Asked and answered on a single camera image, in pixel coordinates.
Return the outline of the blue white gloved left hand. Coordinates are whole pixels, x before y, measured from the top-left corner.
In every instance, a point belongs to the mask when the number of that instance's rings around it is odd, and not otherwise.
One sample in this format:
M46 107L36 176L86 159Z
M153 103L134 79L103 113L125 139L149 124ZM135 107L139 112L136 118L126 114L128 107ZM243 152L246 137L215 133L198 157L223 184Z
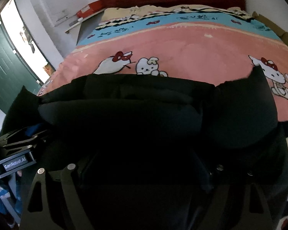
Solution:
M0 216L3 217L8 228L18 229L22 211L20 177L11 174L0 180Z

